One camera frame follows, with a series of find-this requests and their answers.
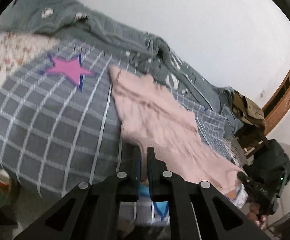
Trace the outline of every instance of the pink garment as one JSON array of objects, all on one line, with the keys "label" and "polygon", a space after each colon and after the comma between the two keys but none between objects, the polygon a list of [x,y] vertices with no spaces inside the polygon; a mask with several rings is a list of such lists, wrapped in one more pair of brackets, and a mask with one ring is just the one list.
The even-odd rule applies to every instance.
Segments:
[{"label": "pink garment", "polygon": [[[156,158],[184,180],[207,180],[223,194],[235,189],[242,170],[201,141],[194,112],[185,110],[166,87],[153,83],[149,74],[139,78],[111,66],[110,77],[121,136],[140,147],[144,165],[147,148],[153,146]],[[142,171],[146,179],[146,166]]]}]

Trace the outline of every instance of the wall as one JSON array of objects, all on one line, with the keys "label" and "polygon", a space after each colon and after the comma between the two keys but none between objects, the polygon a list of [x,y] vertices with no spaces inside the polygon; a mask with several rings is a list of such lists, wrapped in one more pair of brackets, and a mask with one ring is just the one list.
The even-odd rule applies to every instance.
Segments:
[{"label": "wall", "polygon": [[[290,22],[272,0],[79,1],[162,36],[212,84],[232,86],[259,106],[290,70]],[[290,146],[290,110],[268,137]],[[289,209],[290,185],[284,198]]]}]

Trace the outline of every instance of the gray checkered fabric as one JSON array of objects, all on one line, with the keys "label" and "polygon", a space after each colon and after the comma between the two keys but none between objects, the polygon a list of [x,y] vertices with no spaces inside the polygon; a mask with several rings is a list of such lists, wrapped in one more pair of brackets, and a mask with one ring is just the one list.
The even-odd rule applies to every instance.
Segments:
[{"label": "gray checkered fabric", "polygon": [[[99,74],[84,77],[82,91],[63,75],[41,74],[52,66],[47,54],[69,60],[80,53],[82,67]],[[143,75],[128,63],[74,40],[61,42],[6,80],[0,90],[0,163],[23,187],[41,197],[60,198],[81,181],[103,181],[132,157],[133,146],[120,138],[108,72],[112,64]],[[225,118],[173,94],[196,113],[202,140],[230,159],[222,138]],[[124,205],[125,210],[133,207],[129,217],[140,219],[139,223],[157,221],[149,200]],[[143,215],[136,216],[136,206],[144,209]]]}]

